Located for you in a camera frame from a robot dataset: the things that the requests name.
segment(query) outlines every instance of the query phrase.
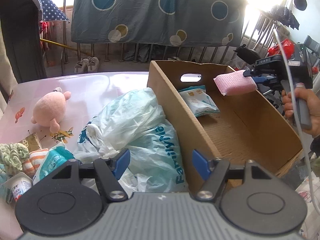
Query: pink plush toy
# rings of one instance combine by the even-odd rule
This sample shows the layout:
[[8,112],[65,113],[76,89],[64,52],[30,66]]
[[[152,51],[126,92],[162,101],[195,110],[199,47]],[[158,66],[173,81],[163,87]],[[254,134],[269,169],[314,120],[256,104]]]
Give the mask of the pink plush toy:
[[50,132],[57,133],[60,129],[59,122],[66,112],[66,100],[71,97],[71,92],[62,94],[62,89],[57,87],[42,97],[33,109],[32,123],[50,127]]

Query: yellow pole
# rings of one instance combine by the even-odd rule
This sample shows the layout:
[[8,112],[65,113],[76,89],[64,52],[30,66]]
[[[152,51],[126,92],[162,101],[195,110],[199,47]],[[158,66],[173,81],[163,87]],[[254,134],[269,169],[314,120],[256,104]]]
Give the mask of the yellow pole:
[[[60,43],[57,43],[57,42],[54,42],[54,41],[49,41],[49,40],[45,40],[45,39],[41,39],[41,38],[40,38],[40,40],[44,41],[44,42],[47,42],[47,43],[50,43],[50,44],[53,44],[53,45],[57,45],[57,46],[66,48],[66,49],[71,49],[71,50],[77,51],[77,49],[75,49],[73,47],[70,47],[70,46],[67,46],[67,45],[63,45],[63,44],[60,44]],[[91,56],[90,53],[87,53],[87,52],[84,52],[84,51],[80,51],[80,52],[83,53],[83,54],[86,54],[88,56]]]

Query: green scrunchie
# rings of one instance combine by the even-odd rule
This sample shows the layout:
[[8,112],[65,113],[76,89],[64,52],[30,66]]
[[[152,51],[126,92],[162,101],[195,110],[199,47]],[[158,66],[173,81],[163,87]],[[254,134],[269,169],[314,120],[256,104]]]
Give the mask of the green scrunchie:
[[9,175],[22,172],[22,163],[29,157],[29,150],[22,143],[0,144],[0,163]]

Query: gray ribbed surface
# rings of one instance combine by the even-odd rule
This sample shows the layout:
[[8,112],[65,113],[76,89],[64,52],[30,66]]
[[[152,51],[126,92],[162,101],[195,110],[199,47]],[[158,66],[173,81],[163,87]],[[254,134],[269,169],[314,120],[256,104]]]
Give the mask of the gray ribbed surface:
[[[21,240],[47,237],[26,233]],[[90,228],[64,240],[252,240],[252,236],[231,227],[220,217],[214,205],[192,200],[188,193],[135,193],[124,203],[113,203],[103,217]],[[270,239],[300,240],[297,234]]]

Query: gray handle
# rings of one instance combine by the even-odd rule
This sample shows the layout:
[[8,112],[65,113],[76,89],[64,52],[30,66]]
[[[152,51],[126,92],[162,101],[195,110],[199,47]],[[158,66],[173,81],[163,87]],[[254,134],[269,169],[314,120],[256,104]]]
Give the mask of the gray handle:
[[[283,86],[285,93],[288,94],[290,92],[289,82],[287,80],[281,80],[280,83]],[[310,118],[307,102],[301,98],[296,98],[296,105],[297,105],[301,128],[310,130],[312,128],[312,125],[311,125],[311,118]]]

